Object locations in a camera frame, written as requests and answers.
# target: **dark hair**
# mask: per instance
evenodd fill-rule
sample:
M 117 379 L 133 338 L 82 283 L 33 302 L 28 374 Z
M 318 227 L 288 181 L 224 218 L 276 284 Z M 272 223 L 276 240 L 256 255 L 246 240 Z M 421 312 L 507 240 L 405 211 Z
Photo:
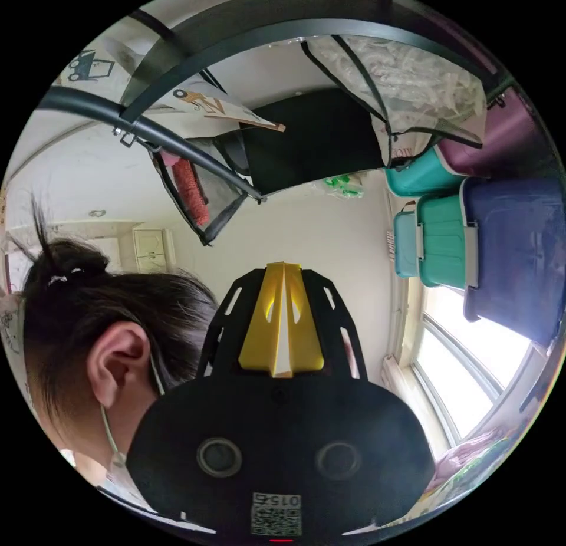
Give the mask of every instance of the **dark hair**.
M 19 245 L 34 261 L 22 291 L 24 347 L 26 360 L 29 350 L 38 356 L 32 369 L 48 414 L 60 410 L 77 367 L 118 321 L 143 327 L 166 388 L 194 378 L 217 309 L 212 292 L 185 272 L 108 273 L 108 258 L 93 246 L 63 238 L 50 242 L 35 201 L 33 215 L 42 252 L 34 258 Z

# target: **mesh bag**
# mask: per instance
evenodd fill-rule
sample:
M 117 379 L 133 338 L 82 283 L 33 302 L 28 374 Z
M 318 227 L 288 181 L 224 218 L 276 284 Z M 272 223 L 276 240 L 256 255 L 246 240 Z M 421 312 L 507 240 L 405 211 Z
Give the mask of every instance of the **mesh bag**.
M 405 166 L 431 137 L 481 148 L 481 81 L 428 51 L 372 37 L 311 37 L 305 55 L 370 114 L 383 162 Z
M 191 144 L 209 154 L 229 170 L 245 173 L 245 168 L 237 165 L 234 151 L 220 141 L 190 139 Z M 228 223 L 246 199 L 246 194 L 236 186 L 214 175 L 210 171 L 164 152 L 150 152 L 153 164 L 175 206 L 197 234 L 203 245 L 209 245 L 221 229 Z

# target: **qr code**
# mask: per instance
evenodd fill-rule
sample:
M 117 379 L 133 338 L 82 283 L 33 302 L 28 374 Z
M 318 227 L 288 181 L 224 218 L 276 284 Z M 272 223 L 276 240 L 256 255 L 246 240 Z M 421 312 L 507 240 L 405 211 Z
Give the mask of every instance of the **qr code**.
M 300 536 L 301 496 L 254 493 L 252 534 Z

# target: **blue storage box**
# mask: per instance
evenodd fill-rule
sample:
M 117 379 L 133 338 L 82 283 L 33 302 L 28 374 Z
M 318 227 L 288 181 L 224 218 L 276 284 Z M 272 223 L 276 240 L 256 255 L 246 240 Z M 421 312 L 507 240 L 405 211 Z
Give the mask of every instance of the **blue storage box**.
M 464 314 L 488 318 L 550 345 L 566 297 L 566 217 L 555 179 L 467 180 L 462 198 L 478 226 L 479 286 L 468 288 Z
M 385 176 L 389 190 L 405 198 L 458 190 L 465 178 L 449 167 L 437 147 L 431 147 L 406 169 L 386 169 Z
M 395 273 L 402 279 L 416 277 L 417 271 L 417 220 L 414 211 L 399 212 L 393 218 L 395 243 Z

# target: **red brush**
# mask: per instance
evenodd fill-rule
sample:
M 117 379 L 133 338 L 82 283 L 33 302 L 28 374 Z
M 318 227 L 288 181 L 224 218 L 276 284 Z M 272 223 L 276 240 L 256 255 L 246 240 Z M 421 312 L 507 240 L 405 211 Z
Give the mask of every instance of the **red brush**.
M 197 226 L 203 226 L 209 220 L 209 214 L 194 167 L 189 161 L 179 159 L 171 167 L 171 170 L 173 171 L 175 186 L 187 207 L 187 211 L 195 220 Z

